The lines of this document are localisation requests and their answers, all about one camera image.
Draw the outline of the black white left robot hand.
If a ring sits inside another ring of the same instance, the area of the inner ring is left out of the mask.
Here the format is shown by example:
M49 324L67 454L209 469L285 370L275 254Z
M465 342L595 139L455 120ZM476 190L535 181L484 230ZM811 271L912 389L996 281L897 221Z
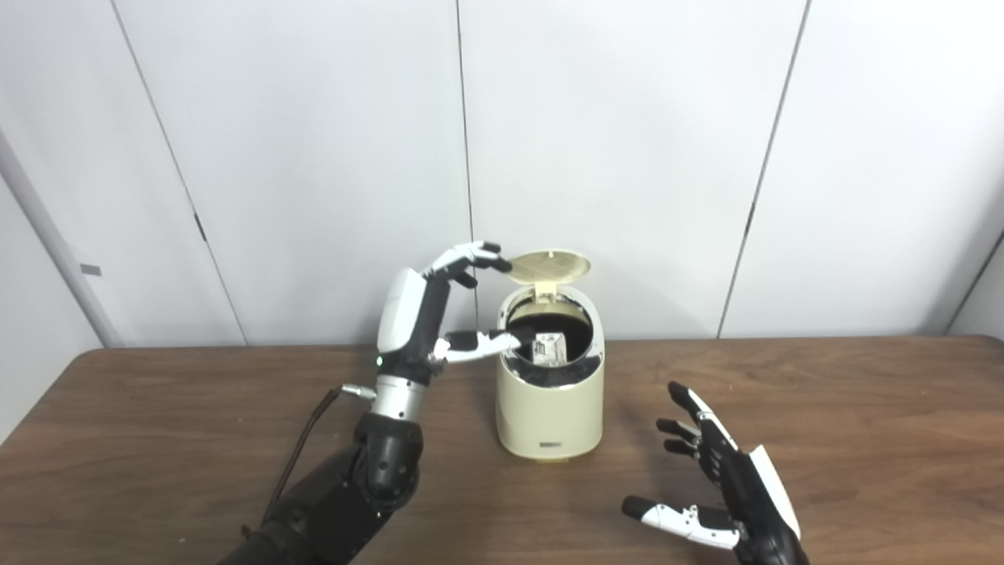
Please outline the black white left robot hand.
M505 330L442 335L452 284L473 290L478 282L470 270L478 268L508 273L512 265L499 244L473 241L448 248L422 271L403 268L392 279L376 334L380 376L427 385L447 364L499 356L521 346L520 336Z

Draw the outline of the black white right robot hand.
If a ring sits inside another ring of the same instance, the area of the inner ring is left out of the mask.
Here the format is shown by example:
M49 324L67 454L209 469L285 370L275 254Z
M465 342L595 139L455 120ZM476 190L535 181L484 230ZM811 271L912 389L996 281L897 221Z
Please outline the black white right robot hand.
M766 448L742 451L713 409L684 384L668 382L668 394L693 423L657 419L657 429L670 434L664 449L698 462L721 491L725 510L628 496L623 514L689 542L730 550L741 564L807 564L798 519Z

